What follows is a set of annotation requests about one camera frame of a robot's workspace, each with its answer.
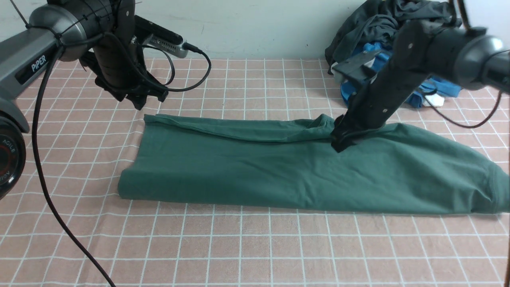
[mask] dark gray garment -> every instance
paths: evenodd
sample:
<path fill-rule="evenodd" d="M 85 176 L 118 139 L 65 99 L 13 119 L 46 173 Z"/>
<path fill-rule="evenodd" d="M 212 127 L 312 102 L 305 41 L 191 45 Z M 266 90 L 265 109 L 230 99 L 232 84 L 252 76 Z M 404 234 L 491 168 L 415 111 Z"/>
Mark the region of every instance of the dark gray garment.
<path fill-rule="evenodd" d="M 325 50 L 329 66 L 349 58 L 358 45 L 381 42 L 391 45 L 394 36 L 407 21 L 426 19 L 451 21 L 447 2 L 427 0 L 367 0 L 350 15 Z"/>

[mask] green t-shirt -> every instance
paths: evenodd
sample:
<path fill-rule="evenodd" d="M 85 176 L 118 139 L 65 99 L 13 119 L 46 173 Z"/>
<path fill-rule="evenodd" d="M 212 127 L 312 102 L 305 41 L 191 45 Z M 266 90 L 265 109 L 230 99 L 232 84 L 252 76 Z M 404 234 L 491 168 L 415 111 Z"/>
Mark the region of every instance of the green t-shirt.
<path fill-rule="evenodd" d="M 510 178 L 479 152 L 389 124 L 337 153 L 334 120 L 146 115 L 125 199 L 393 214 L 510 211 Z"/>

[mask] white wall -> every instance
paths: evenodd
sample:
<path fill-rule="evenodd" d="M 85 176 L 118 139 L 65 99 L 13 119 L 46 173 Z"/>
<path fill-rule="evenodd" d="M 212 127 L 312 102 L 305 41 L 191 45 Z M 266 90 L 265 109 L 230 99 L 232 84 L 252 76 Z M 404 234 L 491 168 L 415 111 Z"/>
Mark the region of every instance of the white wall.
<path fill-rule="evenodd" d="M 464 0 L 471 26 L 489 28 L 510 47 L 510 0 Z"/>
<path fill-rule="evenodd" d="M 136 13 L 168 28 L 212 58 L 323 57 L 335 32 L 364 0 L 137 0 Z M 510 0 L 465 0 L 473 25 L 510 46 Z M 45 0 L 15 0 L 28 17 Z M 484 6 L 490 3 L 493 9 Z M 0 39 L 24 29 L 0 0 Z"/>

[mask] blue garment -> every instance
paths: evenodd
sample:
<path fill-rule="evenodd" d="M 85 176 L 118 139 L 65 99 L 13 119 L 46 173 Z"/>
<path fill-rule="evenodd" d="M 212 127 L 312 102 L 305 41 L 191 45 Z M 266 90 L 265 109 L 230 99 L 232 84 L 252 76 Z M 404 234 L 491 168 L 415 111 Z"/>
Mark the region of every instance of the blue garment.
<path fill-rule="evenodd" d="M 374 63 L 372 65 L 372 70 L 379 72 L 382 67 L 388 62 L 390 59 L 390 55 L 393 54 L 393 50 L 391 47 L 384 46 L 379 42 L 375 43 L 368 43 L 365 44 L 363 47 L 357 47 L 354 50 L 353 56 L 361 53 L 362 51 L 375 51 L 375 50 L 383 50 L 386 53 L 380 53 L 377 55 L 374 59 Z M 451 82 L 448 82 L 446 80 L 443 80 L 441 78 L 432 76 L 430 79 L 426 80 L 421 86 L 420 89 L 424 93 L 432 92 L 434 90 L 437 90 L 437 94 L 442 95 L 444 97 L 453 97 L 457 98 L 459 92 L 462 90 L 462 88 L 458 85 L 455 85 Z M 348 106 L 348 99 L 349 96 L 356 91 L 354 86 L 350 82 L 345 82 L 341 85 L 340 91 L 342 94 L 342 98 L 345 102 L 345 104 Z M 424 101 L 424 95 L 422 93 L 415 91 L 407 100 L 406 103 L 410 104 L 414 108 L 421 108 Z"/>

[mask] pile of clothes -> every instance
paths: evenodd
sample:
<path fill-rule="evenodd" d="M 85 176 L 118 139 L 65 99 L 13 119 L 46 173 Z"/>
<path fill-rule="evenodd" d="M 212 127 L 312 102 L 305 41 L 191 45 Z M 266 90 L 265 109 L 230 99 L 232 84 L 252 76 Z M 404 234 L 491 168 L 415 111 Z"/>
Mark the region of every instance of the pile of clothes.
<path fill-rule="evenodd" d="M 331 45 L 325 50 L 326 61 L 331 67 L 363 51 L 383 50 L 374 59 L 371 68 L 379 71 L 392 54 L 392 43 L 398 30 L 408 21 L 425 19 L 447 23 L 452 21 L 447 2 L 428 0 L 367 0 L 347 18 L 338 30 Z M 458 97 L 461 87 L 438 77 L 427 79 L 406 101 L 415 108 L 428 106 L 428 102 L 439 107 L 443 97 Z M 349 96 L 356 91 L 347 82 L 341 84 L 342 98 L 348 105 Z"/>

